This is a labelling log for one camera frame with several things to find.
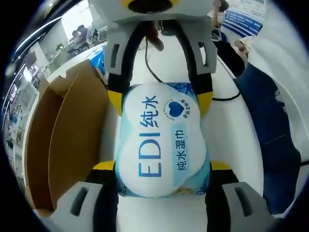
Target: white sleeve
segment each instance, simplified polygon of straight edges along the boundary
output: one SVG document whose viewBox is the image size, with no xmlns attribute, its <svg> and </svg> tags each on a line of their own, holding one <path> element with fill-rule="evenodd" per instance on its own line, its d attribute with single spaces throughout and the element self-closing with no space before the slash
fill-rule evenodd
<svg viewBox="0 0 309 232">
<path fill-rule="evenodd" d="M 241 41 L 243 44 L 247 44 L 248 41 L 253 40 L 253 39 L 254 39 L 254 36 L 246 36 L 246 37 L 240 38 L 239 41 Z"/>
<path fill-rule="evenodd" d="M 207 16 L 209 16 L 210 18 L 212 18 L 212 16 L 213 16 L 213 10 L 210 11 L 210 12 L 207 14 Z"/>
<path fill-rule="evenodd" d="M 218 14 L 217 20 L 218 20 L 218 22 L 222 25 L 223 22 L 224 22 L 224 20 L 225 20 L 225 14 L 224 14 L 223 12 L 220 12 L 220 13 Z"/>
<path fill-rule="evenodd" d="M 288 18 L 269 1 L 249 63 L 274 80 L 285 103 L 294 146 L 302 160 L 309 159 L 309 56 Z"/>
</svg>

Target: cardboard divider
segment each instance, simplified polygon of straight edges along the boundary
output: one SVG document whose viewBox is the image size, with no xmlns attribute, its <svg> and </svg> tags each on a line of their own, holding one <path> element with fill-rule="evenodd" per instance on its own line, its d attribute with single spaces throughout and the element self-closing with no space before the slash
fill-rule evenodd
<svg viewBox="0 0 309 232">
<path fill-rule="evenodd" d="M 108 103 L 89 60 L 69 69 L 66 78 L 42 84 L 26 143 L 32 207 L 53 212 L 61 195 L 97 164 Z"/>
<path fill-rule="evenodd" d="M 98 163 L 102 121 L 108 106 L 108 95 L 103 89 L 99 78 L 83 69 L 63 100 L 49 150 L 49 185 L 54 207 L 68 186 L 85 180 Z"/>
</svg>

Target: wet wipes package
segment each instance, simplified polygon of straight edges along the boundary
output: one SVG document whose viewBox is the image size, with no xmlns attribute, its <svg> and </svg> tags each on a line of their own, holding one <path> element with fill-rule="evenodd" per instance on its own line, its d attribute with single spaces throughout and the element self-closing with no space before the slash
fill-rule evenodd
<svg viewBox="0 0 309 232">
<path fill-rule="evenodd" d="M 115 172 L 122 196 L 206 192 L 210 161 L 190 83 L 130 88 L 123 102 Z"/>
<path fill-rule="evenodd" d="M 105 75 L 105 66 L 104 66 L 104 51 L 105 46 L 97 48 L 94 50 L 86 59 L 90 60 L 90 63 L 94 68 L 98 68 L 103 75 Z"/>
</svg>

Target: desk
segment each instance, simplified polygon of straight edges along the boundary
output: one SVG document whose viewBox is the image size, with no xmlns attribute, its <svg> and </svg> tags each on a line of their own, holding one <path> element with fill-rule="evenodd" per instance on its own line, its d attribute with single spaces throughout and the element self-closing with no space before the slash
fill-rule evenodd
<svg viewBox="0 0 309 232">
<path fill-rule="evenodd" d="M 102 47 L 106 45 L 107 42 L 101 43 L 97 46 L 94 46 L 92 48 L 89 48 L 88 50 L 78 54 L 77 56 L 73 57 L 72 59 L 68 60 L 65 62 L 63 65 L 61 65 L 58 69 L 56 69 L 49 77 L 46 78 L 46 80 L 51 83 L 53 80 L 56 79 L 56 77 L 61 76 L 61 77 L 66 77 L 66 71 L 70 68 L 72 68 L 74 65 L 82 62 L 85 60 L 87 56 L 89 56 L 94 50 L 96 50 L 99 47 Z"/>
<path fill-rule="evenodd" d="M 75 49 L 76 49 L 77 51 L 79 51 L 79 52 L 83 52 L 83 48 L 85 48 L 85 47 L 87 47 L 87 48 L 89 49 L 89 44 L 88 44 L 86 41 L 84 41 L 84 42 L 82 42 L 82 43 L 76 45 L 76 48 L 75 48 Z"/>
</svg>

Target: blue label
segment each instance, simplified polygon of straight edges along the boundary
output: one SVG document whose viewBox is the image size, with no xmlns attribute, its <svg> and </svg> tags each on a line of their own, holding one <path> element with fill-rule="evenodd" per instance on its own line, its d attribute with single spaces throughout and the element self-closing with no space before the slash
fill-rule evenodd
<svg viewBox="0 0 309 232">
<path fill-rule="evenodd" d="M 186 127 L 183 123 L 174 123 L 171 126 L 172 159 L 174 186 L 179 186 L 190 173 L 190 160 L 186 144 Z"/>
<path fill-rule="evenodd" d="M 104 52 L 105 46 L 96 49 L 87 57 L 87 59 L 90 60 L 92 66 L 99 68 L 103 75 L 106 73 L 104 65 Z"/>
<path fill-rule="evenodd" d="M 251 35 L 257 35 L 262 26 L 261 22 L 256 21 L 255 19 L 247 15 L 237 13 L 233 10 L 227 10 L 225 12 L 225 22 L 224 23 L 228 25 L 236 26 L 239 29 L 245 29 L 249 33 L 251 33 Z"/>
</svg>

